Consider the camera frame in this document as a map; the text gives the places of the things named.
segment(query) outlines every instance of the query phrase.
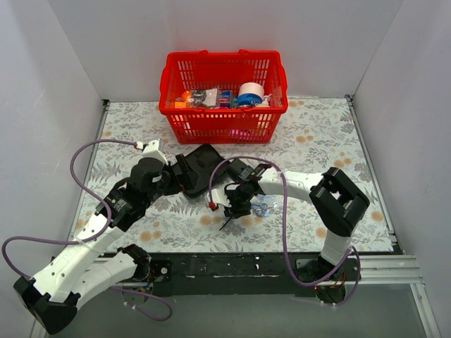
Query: table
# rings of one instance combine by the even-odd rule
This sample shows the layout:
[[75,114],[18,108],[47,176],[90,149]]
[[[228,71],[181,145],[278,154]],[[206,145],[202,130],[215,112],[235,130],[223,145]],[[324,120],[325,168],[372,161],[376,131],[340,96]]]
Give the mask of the table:
[[[365,192],[371,205],[359,223],[353,244],[359,251],[392,251],[388,223],[377,193],[364,149],[346,99],[290,97],[269,144],[216,144],[224,156],[248,155],[266,158],[283,170],[323,173],[331,166],[342,168]],[[107,111],[102,138],[147,142],[161,138],[168,160],[188,154],[197,145],[177,143],[157,102],[112,103]],[[89,174],[89,188],[106,196],[119,179],[127,177],[141,158],[131,146],[100,144]],[[257,162],[247,161],[250,165]],[[147,210],[108,252],[136,243],[149,252],[278,252],[282,251],[282,198],[279,207],[267,217],[256,215],[226,221],[219,211],[210,211],[204,197],[188,199],[182,194],[162,197]],[[70,236],[82,229],[98,201],[82,195],[82,205]],[[327,229],[313,206],[289,199],[289,251],[320,251]]]

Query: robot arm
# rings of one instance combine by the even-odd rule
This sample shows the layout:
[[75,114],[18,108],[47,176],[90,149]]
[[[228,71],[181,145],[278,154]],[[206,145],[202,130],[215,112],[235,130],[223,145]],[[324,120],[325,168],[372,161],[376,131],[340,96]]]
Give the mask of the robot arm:
[[[337,168],[323,174],[284,173],[288,196],[312,203],[318,211],[328,234],[320,260],[330,267],[336,266],[350,247],[357,223],[369,207],[364,193]],[[250,200],[257,194],[284,195],[280,173],[270,165],[260,164],[234,189],[212,191],[213,203],[224,206],[227,217],[249,215]]]
[[143,150],[143,158],[132,168],[130,177],[115,184],[104,199],[112,213],[106,231],[95,240],[84,242],[105,226],[106,208],[99,204],[77,236],[79,244],[67,246],[29,280],[21,277],[14,284],[25,307],[49,334],[65,328],[81,306],[111,285],[129,278],[143,280],[149,275],[150,257],[134,244],[119,249],[120,252],[107,263],[90,271],[87,269],[111,243],[142,218],[160,196],[177,194],[195,186],[196,174],[183,155],[176,156],[181,173],[175,173],[161,153],[159,141],[146,145],[138,142],[137,148]]

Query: white wall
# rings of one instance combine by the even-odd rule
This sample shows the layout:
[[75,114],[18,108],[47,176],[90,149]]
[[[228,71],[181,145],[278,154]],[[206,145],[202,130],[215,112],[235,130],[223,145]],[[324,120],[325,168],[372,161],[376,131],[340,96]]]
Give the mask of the white wall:
[[356,96],[395,232],[451,337],[451,3],[403,3]]
[[171,51],[276,49],[289,93],[353,94],[402,0],[49,0],[104,99],[158,100]]
[[[67,239],[80,190],[73,152],[95,136],[101,100],[45,0],[0,0],[0,241],[23,234]],[[89,154],[77,163],[83,177]],[[33,274],[61,247],[13,243]],[[28,337],[33,317],[0,258],[0,337]]]

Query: red plastic basket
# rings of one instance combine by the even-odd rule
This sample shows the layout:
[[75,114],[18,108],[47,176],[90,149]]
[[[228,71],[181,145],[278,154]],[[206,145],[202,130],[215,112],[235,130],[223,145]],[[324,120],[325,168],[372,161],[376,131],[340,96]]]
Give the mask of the red plastic basket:
[[[238,94],[257,82],[272,94],[269,108],[174,108],[186,89],[228,89]],[[280,115],[288,109],[287,78],[277,51],[168,55],[160,83],[159,109],[183,144],[268,143]]]

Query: wire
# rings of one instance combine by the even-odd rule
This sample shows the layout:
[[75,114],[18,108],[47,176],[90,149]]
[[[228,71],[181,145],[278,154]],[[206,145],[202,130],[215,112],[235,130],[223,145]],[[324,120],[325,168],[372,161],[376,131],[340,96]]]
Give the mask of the wire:
[[338,279],[335,281],[335,283],[329,287],[329,289],[335,289],[335,287],[337,286],[337,284],[338,284],[339,281],[340,281],[340,278],[338,278]]
[[161,297],[154,296],[153,294],[146,294],[145,292],[123,289],[122,287],[110,287],[109,289],[113,290],[113,291],[125,292],[127,294],[137,294],[139,296],[144,296],[147,298],[155,299],[156,301],[159,301],[159,302],[163,303],[164,305],[166,305],[168,307],[169,314],[166,317],[156,317],[155,315],[153,315],[152,313],[150,313],[147,310],[144,310],[140,306],[136,306],[133,303],[127,302],[127,305],[131,306],[132,308],[136,308],[136,310],[145,314],[146,316],[150,317],[151,319],[156,320],[157,322],[164,322],[165,320],[168,320],[170,317],[172,317],[172,313],[173,313],[172,306],[169,304],[169,302],[167,300],[162,299]]
[[[234,160],[236,158],[246,158],[249,160],[255,160],[255,161],[260,161],[260,162],[264,162],[267,163],[269,165],[271,165],[273,168],[275,168],[279,173],[280,173],[280,177],[282,178],[282,183],[283,183],[283,212],[282,212],[282,244],[283,244],[283,256],[285,259],[285,264],[287,266],[287,270],[288,273],[290,274],[290,277],[295,281],[296,284],[298,284],[301,287],[314,287],[317,284],[324,282],[325,280],[328,280],[334,273],[336,273],[338,271],[338,269],[341,267],[341,265],[346,261],[347,257],[349,256],[349,254],[351,253],[351,250],[348,249],[346,251],[346,254],[340,259],[340,261],[338,262],[338,264],[326,275],[324,275],[322,278],[320,278],[319,280],[316,280],[314,282],[302,282],[300,281],[295,273],[293,272],[293,269],[291,267],[291,262],[290,262],[290,257],[288,256],[288,246],[287,246],[287,214],[288,214],[288,184],[287,184],[287,179],[285,177],[285,175],[283,174],[282,170],[279,168],[278,165],[276,165],[275,163],[265,160],[263,158],[259,158],[259,157],[254,157],[254,156],[232,156],[229,158],[226,158],[225,160],[221,161],[213,170],[211,176],[210,176],[210,180],[209,180],[209,197],[210,197],[210,204],[213,205],[213,194],[211,192],[211,186],[213,185],[213,177],[214,174],[216,173],[216,171],[218,171],[218,169],[227,161],[230,160]],[[356,257],[357,257],[357,263],[359,266],[359,270],[358,270],[358,275],[360,275],[360,260],[359,260],[359,256],[357,253],[357,250],[355,249],[355,247],[352,246],[352,250],[354,250],[354,252],[356,253]],[[356,282],[354,288],[352,289],[350,296],[347,297],[344,301],[342,301],[341,303],[346,302],[354,293],[355,290],[357,288],[358,285],[358,281]]]
[[362,265],[360,263],[359,252],[357,251],[355,246],[352,245],[351,248],[352,248],[353,252],[355,253],[355,258],[357,260],[357,278],[355,280],[355,284],[352,287],[352,290],[351,290],[350,294],[345,299],[343,299],[342,301],[336,303],[335,306],[343,305],[344,303],[349,301],[351,299],[351,297],[354,296],[355,292],[357,291],[357,286],[359,285],[360,272],[362,271]]
[[346,282],[346,273],[343,273],[343,281],[341,282],[340,286],[342,287],[343,285],[345,285]]
[[[118,143],[118,144],[126,144],[129,146],[136,146],[136,142],[129,142],[129,141],[122,141],[119,139],[98,139],[89,143],[86,143],[84,146],[81,146],[72,156],[72,159],[70,160],[70,175],[74,179],[75,183],[77,183],[82,190],[86,191],[89,195],[93,196],[95,199],[100,201],[105,206],[106,209],[106,222],[103,228],[100,229],[100,231],[96,234],[93,234],[91,237],[88,237],[84,240],[84,242],[89,242],[97,237],[101,236],[106,229],[108,229],[108,226],[111,222],[111,208],[110,206],[95,192],[93,192],[91,189],[86,187],[75,175],[74,171],[74,164],[75,160],[77,159],[78,155],[85,150],[87,147],[92,146],[94,144],[99,143]],[[27,279],[30,278],[30,276],[26,275],[22,271],[20,271],[11,261],[11,259],[8,257],[8,254],[6,252],[6,246],[8,246],[9,243],[12,241],[28,241],[28,242],[37,242],[37,243],[46,243],[46,244],[58,244],[58,245],[77,245],[79,242],[77,241],[59,241],[55,239],[45,239],[45,238],[39,238],[39,237],[29,237],[29,236],[13,236],[9,237],[1,246],[1,254],[3,255],[3,258],[5,259],[6,264],[9,265],[9,267],[15,272],[18,273],[20,276],[25,277]]]
[[232,218],[230,217],[228,220],[226,220],[226,222],[224,223],[224,225],[219,229],[219,231],[221,231],[230,221],[232,220]]

